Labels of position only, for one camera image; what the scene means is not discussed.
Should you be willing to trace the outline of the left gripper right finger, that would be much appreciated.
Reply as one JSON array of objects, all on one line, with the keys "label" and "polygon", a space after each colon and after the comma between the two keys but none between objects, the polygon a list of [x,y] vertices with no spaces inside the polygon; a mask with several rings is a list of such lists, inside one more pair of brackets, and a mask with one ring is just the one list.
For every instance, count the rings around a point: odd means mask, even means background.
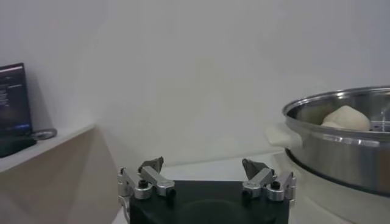
[{"label": "left gripper right finger", "polygon": [[295,201],[296,177],[293,172],[275,173],[265,163],[242,159],[248,180],[242,186],[243,201],[252,201],[263,195],[270,201]]}]

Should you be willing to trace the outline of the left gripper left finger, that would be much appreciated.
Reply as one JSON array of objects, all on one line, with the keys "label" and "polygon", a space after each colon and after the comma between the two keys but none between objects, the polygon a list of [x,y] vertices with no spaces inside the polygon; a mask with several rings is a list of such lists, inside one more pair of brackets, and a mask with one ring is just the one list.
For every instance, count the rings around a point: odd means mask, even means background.
[{"label": "left gripper left finger", "polygon": [[154,191],[158,196],[166,198],[175,196],[175,182],[160,174],[163,163],[164,158],[161,156],[144,161],[137,171],[121,167],[118,173],[118,195],[122,198],[134,196],[138,200],[151,198]]}]

